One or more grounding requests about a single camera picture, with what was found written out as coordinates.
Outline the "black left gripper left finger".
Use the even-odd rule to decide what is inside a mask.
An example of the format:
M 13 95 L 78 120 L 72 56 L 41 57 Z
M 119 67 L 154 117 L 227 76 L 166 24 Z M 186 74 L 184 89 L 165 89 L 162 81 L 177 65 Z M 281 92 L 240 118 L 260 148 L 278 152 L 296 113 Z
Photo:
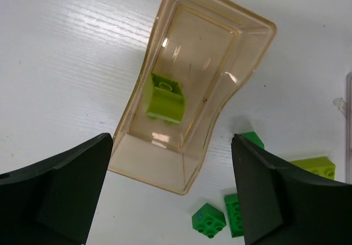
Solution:
M 85 244 L 112 147 L 102 133 L 1 174 L 1 244 Z

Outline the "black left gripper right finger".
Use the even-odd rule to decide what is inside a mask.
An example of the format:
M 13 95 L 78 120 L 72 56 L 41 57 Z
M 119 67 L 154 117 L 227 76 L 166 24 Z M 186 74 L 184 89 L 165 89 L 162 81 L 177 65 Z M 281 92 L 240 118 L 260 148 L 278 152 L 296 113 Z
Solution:
M 231 142 L 246 244 L 351 244 L 351 185 L 305 171 L 242 135 Z

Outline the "small green 1x2 lego brick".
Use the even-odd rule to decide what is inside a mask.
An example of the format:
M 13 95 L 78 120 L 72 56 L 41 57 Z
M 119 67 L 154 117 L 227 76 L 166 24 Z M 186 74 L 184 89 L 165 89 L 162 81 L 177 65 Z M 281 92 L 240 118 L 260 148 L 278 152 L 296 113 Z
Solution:
M 243 137 L 254 143 L 255 145 L 259 146 L 260 148 L 264 149 L 265 145 L 263 141 L 259 138 L 257 133 L 255 131 L 249 131 L 249 132 L 244 132 L 241 133 Z

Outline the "lime printed lego brick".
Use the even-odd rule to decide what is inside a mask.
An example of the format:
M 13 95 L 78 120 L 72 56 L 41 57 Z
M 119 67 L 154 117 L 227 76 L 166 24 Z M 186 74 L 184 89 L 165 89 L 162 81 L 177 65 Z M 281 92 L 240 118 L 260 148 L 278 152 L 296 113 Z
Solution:
M 181 123 L 185 112 L 185 97 L 177 81 L 151 73 L 144 84 L 142 101 L 148 117 L 174 124 Z

